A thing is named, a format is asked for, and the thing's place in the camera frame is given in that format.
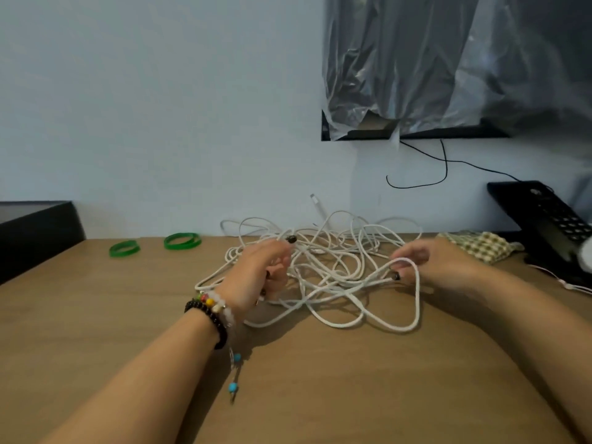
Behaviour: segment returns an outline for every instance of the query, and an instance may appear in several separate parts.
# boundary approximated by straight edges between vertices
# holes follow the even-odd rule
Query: gingham fabric
[[[520,243],[508,243],[504,238],[492,232],[458,232],[457,234],[441,233],[444,237],[458,245],[476,259],[492,265],[505,259],[515,251],[523,251]]]

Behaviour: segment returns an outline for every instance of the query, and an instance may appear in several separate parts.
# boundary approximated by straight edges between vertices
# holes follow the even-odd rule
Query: white cable
[[[329,230],[327,226],[329,224],[329,220],[337,213],[345,213],[351,216],[349,230],[340,232]],[[408,218],[397,217],[388,219],[401,219],[414,223],[420,230],[417,238],[421,237],[421,227],[414,221]],[[265,227],[258,224],[253,224],[252,220],[265,221],[269,224],[269,226]],[[381,324],[381,326],[393,331],[409,331],[417,326],[420,318],[420,285],[417,266],[409,259],[398,258],[389,260],[389,256],[380,253],[379,248],[381,243],[391,243],[396,246],[403,246],[405,244],[403,239],[388,227],[382,224],[369,224],[361,216],[356,216],[345,210],[338,210],[330,214],[327,218],[325,218],[324,223],[320,227],[302,228],[298,230],[287,229],[282,231],[271,221],[256,217],[246,218],[240,223],[237,221],[225,220],[220,223],[221,227],[224,223],[239,224],[238,237],[240,240],[240,246],[229,248],[226,251],[226,255],[224,257],[226,263],[216,270],[212,275],[198,282],[195,286],[196,290],[213,290],[217,285],[219,285],[222,280],[224,280],[223,277],[209,285],[206,285],[206,282],[219,276],[233,264],[235,264],[246,246],[253,245],[270,237],[280,240],[289,235],[296,235],[298,238],[298,241],[295,244],[294,252],[292,253],[292,263],[290,264],[287,272],[289,277],[298,281],[301,298],[270,301],[270,304],[281,305],[285,308],[285,310],[266,323],[257,324],[250,321],[245,321],[245,324],[248,326],[270,326],[302,306],[306,306],[319,321],[321,321],[323,324],[327,324],[330,327],[353,327],[359,324],[365,316],[372,318]],[[257,231],[263,231],[263,234],[253,243],[245,243],[243,241],[243,233],[241,230],[243,226],[255,227],[257,228]],[[334,258],[334,261],[332,264],[327,266],[327,263],[323,263],[317,258],[317,256],[321,255],[330,255]],[[387,261],[383,265],[379,266],[374,261],[372,256],[380,257],[386,259]],[[351,270],[347,267],[344,262],[345,259],[355,262],[354,270]],[[392,279],[388,277],[389,267],[395,261],[406,261],[413,267],[415,271],[415,318],[408,326],[395,326],[387,323],[367,310],[358,297],[356,297],[356,294],[364,288],[380,286],[385,283],[392,282]],[[368,276],[364,276],[367,265],[369,265],[372,272]],[[313,271],[321,278],[321,281],[318,283],[312,283],[311,281],[308,281],[302,276],[302,272],[304,270]],[[359,308],[360,314],[356,319],[348,323],[333,323],[322,318],[315,311],[314,306],[331,302],[337,298],[348,298],[356,307]]]
[[[566,290],[572,290],[572,291],[581,291],[582,293],[586,293],[586,294],[592,294],[592,289],[588,288],[586,286],[581,286],[581,285],[574,285],[572,283],[568,283],[563,279],[560,279],[557,275],[555,275],[555,273],[553,273],[552,271],[548,270],[547,268],[543,268],[542,266],[537,266],[537,265],[528,265],[531,268],[537,268],[540,269],[541,271],[544,271],[550,275],[552,275],[555,279],[557,279],[557,281],[563,286],[563,288],[565,288]]]

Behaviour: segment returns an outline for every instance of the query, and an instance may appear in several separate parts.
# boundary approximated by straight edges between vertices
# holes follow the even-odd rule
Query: black wire
[[[403,144],[404,145],[407,145],[407,146],[411,146],[411,148],[415,149],[416,151],[419,151],[421,154],[425,154],[426,156],[429,156],[429,157],[432,157],[432,158],[435,158],[435,159],[444,161],[444,164],[446,165],[446,173],[444,174],[444,177],[441,180],[439,180],[438,182],[434,182],[434,183],[425,183],[425,184],[421,184],[421,185],[412,185],[410,187],[397,187],[397,186],[394,186],[393,184],[391,184],[389,182],[389,176],[387,175],[387,184],[389,184],[393,188],[406,189],[406,188],[417,188],[417,187],[429,187],[431,185],[437,185],[440,182],[444,182],[444,180],[448,177],[448,162],[452,162],[452,161],[451,160],[448,160],[446,158],[446,148],[444,148],[444,142],[440,140],[440,143],[442,144],[442,153],[444,154],[444,158],[430,156],[429,154],[424,153],[423,151],[420,151],[419,149],[417,149],[417,148],[415,148],[415,147],[413,147],[411,145],[407,145],[407,143],[403,143]]]
[[[393,188],[416,188],[416,187],[426,187],[426,186],[429,186],[429,185],[436,185],[436,184],[439,184],[440,182],[443,182],[443,181],[444,181],[444,179],[446,179],[446,177],[448,176],[448,163],[449,163],[449,162],[454,162],[454,163],[465,163],[465,164],[467,164],[467,165],[470,165],[470,166],[472,166],[473,168],[477,168],[477,169],[479,169],[479,170],[483,170],[483,171],[489,171],[490,173],[497,173],[498,175],[504,175],[504,176],[508,176],[509,178],[512,178],[512,179],[514,179],[516,182],[522,182],[520,179],[518,179],[518,178],[515,178],[514,176],[512,176],[512,175],[509,175],[508,173],[504,173],[503,171],[489,170],[489,169],[487,169],[487,168],[480,167],[480,166],[478,166],[478,165],[475,165],[475,164],[472,164],[472,163],[469,163],[469,162],[465,162],[464,160],[448,160],[448,159],[446,158],[446,149],[444,148],[444,142],[442,141],[442,139],[440,139],[440,144],[442,145],[442,152],[444,153],[444,158],[440,158],[440,157],[432,156],[431,154],[427,154],[426,152],[424,152],[424,151],[422,151],[422,150],[420,150],[420,149],[418,149],[418,148],[415,148],[414,146],[410,145],[409,143],[405,143],[404,141],[401,141],[401,143],[403,143],[405,146],[409,146],[410,148],[413,148],[413,149],[414,149],[414,150],[416,150],[418,153],[424,154],[425,156],[432,157],[432,158],[435,158],[436,160],[440,160],[441,162],[444,162],[444,163],[446,164],[446,176],[444,176],[444,178],[443,178],[442,180],[438,181],[438,182],[434,182],[434,183],[428,183],[428,184],[424,184],[424,185],[414,185],[414,186],[411,186],[411,187],[396,187],[396,186],[392,185],[392,184],[389,182],[389,177],[387,176],[387,184],[389,184],[389,185],[390,185],[391,187],[393,187]]]

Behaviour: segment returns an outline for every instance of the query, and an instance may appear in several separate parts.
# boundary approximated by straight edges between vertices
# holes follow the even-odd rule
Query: black beaded bracelet
[[[228,340],[228,332],[226,332],[226,328],[220,318],[214,313],[209,306],[206,306],[202,301],[199,299],[191,299],[185,305],[185,313],[191,308],[197,308],[198,310],[203,311],[214,323],[216,326],[216,330],[218,330],[218,335],[220,336],[220,341],[214,346],[214,349],[222,349],[226,345],[226,341]]]

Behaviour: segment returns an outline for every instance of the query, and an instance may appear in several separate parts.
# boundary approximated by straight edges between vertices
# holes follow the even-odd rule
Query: wooden desk surface
[[[110,259],[115,242],[87,240],[0,286],[0,442],[36,442],[67,418],[181,315],[195,283],[236,239],[206,237],[196,249],[170,252],[162,239],[143,238],[140,253]],[[592,320],[592,298],[563,290],[521,256],[500,266]],[[365,299],[387,321],[413,318],[408,294],[381,290]],[[322,314],[345,321],[348,308]],[[431,305],[422,314],[421,328],[406,335],[369,323],[333,329],[305,311],[246,330],[236,345],[247,361],[235,404],[228,356],[219,353],[179,441],[573,442],[492,338]]]

